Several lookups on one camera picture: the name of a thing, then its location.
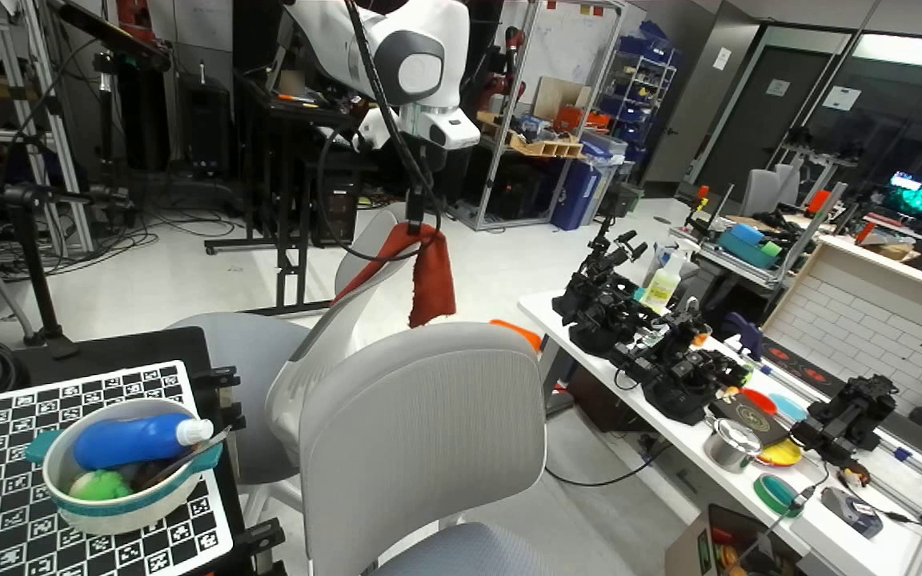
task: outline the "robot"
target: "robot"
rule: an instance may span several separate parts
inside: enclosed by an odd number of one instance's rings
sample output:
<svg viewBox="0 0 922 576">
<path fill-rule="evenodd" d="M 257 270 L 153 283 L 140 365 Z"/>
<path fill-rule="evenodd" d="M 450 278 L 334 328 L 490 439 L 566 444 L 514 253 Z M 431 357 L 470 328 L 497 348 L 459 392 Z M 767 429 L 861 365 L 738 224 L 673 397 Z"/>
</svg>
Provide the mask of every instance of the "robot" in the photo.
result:
<svg viewBox="0 0 922 576">
<path fill-rule="evenodd" d="M 395 14 L 372 14 L 354 8 L 354 0 L 285 0 L 277 44 L 285 48 L 296 35 L 303 35 L 300 44 L 306 44 L 323 76 L 379 101 L 382 94 L 365 75 L 352 14 L 365 29 L 388 107 L 400 117 L 400 123 L 395 118 L 400 135 L 438 150 L 475 149 L 479 131 L 462 112 L 468 8 L 459 0 L 408 0 Z M 357 131 L 375 149 L 389 139 L 382 112 L 372 112 Z"/>
</svg>

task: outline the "cardboard box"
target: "cardboard box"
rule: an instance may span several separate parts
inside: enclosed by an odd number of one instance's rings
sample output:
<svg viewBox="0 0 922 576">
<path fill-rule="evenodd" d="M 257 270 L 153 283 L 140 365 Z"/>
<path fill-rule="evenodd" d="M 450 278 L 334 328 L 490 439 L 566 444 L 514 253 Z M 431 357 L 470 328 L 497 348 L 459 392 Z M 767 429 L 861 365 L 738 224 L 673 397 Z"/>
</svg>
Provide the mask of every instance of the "cardboard box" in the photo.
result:
<svg viewBox="0 0 922 576">
<path fill-rule="evenodd" d="M 532 117 L 553 123 L 561 107 L 576 107 L 585 109 L 589 107 L 589 88 L 585 85 L 571 85 L 561 76 L 540 76 L 534 88 L 534 103 L 532 103 Z"/>
</svg>

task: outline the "box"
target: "box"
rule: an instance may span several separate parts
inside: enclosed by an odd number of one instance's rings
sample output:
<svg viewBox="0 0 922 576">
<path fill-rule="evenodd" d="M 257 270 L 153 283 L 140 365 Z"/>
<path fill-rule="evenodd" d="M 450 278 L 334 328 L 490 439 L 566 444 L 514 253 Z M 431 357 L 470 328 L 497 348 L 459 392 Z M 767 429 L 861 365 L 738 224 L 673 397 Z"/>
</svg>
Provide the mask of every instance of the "box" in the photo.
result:
<svg viewBox="0 0 922 576">
<path fill-rule="evenodd" d="M 801 576 L 796 564 L 801 553 L 782 546 L 759 518 L 721 506 L 707 506 L 665 549 L 665 576 Z"/>
<path fill-rule="evenodd" d="M 540 76 L 534 88 L 532 117 L 553 123 L 561 107 L 585 109 L 589 107 L 589 88 L 571 85 L 561 76 Z"/>
</svg>

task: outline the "chair backrest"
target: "chair backrest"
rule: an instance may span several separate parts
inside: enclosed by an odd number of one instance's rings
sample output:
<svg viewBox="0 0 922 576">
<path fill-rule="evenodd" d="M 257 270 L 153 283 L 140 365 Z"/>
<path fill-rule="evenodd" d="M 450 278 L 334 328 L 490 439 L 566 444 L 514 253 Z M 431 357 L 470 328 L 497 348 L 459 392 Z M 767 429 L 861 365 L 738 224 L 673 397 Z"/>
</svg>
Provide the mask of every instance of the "chair backrest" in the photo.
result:
<svg viewBox="0 0 922 576">
<path fill-rule="evenodd" d="M 352 242 L 352 251 L 363 256 L 375 256 L 389 230 L 403 222 L 403 204 L 388 204 L 375 211 L 367 228 Z M 335 270 L 335 295 L 367 265 L 367 259 L 346 253 Z M 274 381 L 269 383 L 269 429 L 285 444 L 287 459 L 299 464 L 299 424 L 303 409 L 306 392 L 350 357 L 352 333 L 367 309 L 375 288 L 389 278 L 403 264 L 385 264 L 363 288 L 346 299 L 335 299 L 321 325 L 306 333 L 306 341 L 296 348 L 296 357 L 283 365 Z"/>
<path fill-rule="evenodd" d="M 327 374 L 300 420 L 303 546 L 357 576 L 411 532 L 513 498 L 545 467 L 539 357 L 513 331 L 431 325 Z"/>
</svg>

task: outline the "white bottle cap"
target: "white bottle cap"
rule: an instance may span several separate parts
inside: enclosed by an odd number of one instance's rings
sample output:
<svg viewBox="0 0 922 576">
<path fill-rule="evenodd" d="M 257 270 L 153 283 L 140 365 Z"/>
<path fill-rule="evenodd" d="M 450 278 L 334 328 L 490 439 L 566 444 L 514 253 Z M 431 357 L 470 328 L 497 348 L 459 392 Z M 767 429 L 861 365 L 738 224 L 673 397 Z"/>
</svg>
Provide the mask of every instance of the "white bottle cap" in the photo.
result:
<svg viewBox="0 0 922 576">
<path fill-rule="evenodd" d="M 213 427 L 207 420 L 181 420 L 176 427 L 176 442 L 180 444 L 203 444 L 213 437 Z"/>
</svg>

